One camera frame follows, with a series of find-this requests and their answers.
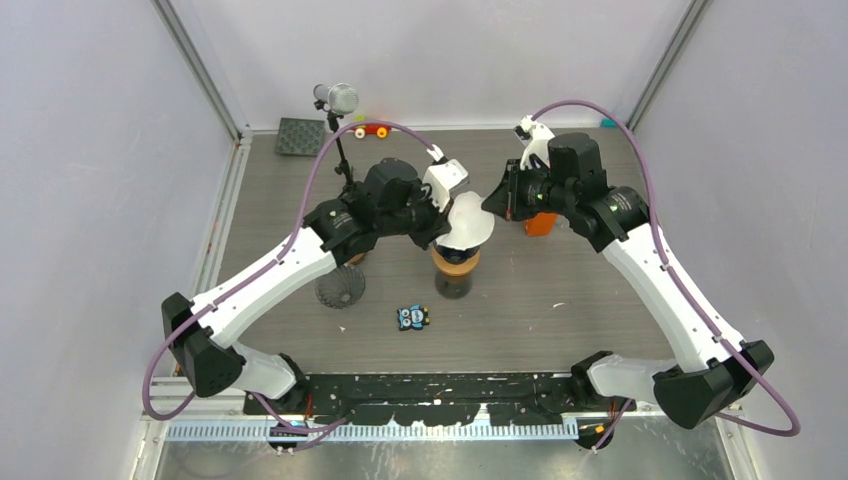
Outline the white paper coffee filter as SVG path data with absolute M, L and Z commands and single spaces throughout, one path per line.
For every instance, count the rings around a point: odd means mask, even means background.
M 450 231 L 434 240 L 436 247 L 469 250 L 487 242 L 494 230 L 495 216 L 482 209 L 483 198 L 473 191 L 459 194 L 448 213 Z

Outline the blue glass dripper cone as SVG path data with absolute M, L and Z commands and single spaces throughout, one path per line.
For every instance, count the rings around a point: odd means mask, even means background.
M 449 264 L 462 264 L 474 257 L 480 250 L 479 246 L 468 249 L 454 249 L 445 246 L 437 246 L 436 252 Z

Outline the smoky glass carafe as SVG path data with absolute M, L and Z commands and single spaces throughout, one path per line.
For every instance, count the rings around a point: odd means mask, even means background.
M 436 291 L 449 300 L 458 300 L 470 293 L 473 287 L 473 274 L 448 275 L 437 271 L 434 277 Z

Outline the grey glass dripper cone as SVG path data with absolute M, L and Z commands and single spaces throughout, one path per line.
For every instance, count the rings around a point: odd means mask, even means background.
M 325 307 L 338 310 L 355 305 L 365 289 L 365 275 L 355 265 L 340 266 L 315 282 L 318 301 Z

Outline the silver microphone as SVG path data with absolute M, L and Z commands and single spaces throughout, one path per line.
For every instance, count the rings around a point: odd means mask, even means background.
M 356 89 L 348 83 L 323 84 L 313 87 L 315 98 L 314 107 L 326 113 L 328 126 L 333 134 L 340 131 L 340 121 L 352 114 L 359 106 L 359 96 Z M 354 186 L 350 163 L 344 151 L 341 138 L 335 140 L 339 154 L 339 163 L 334 171 L 344 177 L 342 192 L 346 193 Z

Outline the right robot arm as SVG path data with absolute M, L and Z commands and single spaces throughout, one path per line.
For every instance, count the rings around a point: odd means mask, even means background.
M 574 403 L 591 411 L 610 397 L 648 402 L 693 429 L 750 392 L 755 379 L 744 366 L 764 373 L 774 362 L 771 348 L 727 325 L 676 267 L 638 192 L 609 186 L 598 143 L 572 132 L 543 141 L 542 150 L 528 169 L 517 159 L 506 163 L 483 210 L 506 221 L 563 216 L 630 283 L 673 352 L 665 361 L 597 352 L 571 368 Z

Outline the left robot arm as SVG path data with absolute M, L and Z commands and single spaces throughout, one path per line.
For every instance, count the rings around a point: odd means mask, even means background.
M 246 347 L 240 336 L 302 286 L 372 250 L 378 239 L 407 236 L 421 248 L 450 230 L 451 193 L 467 179 L 455 160 L 420 176 L 385 158 L 335 199 L 319 203 L 296 230 L 236 276 L 194 299 L 179 292 L 161 304 L 166 346 L 197 397 L 228 388 L 268 398 L 284 414 L 307 398 L 294 362 Z

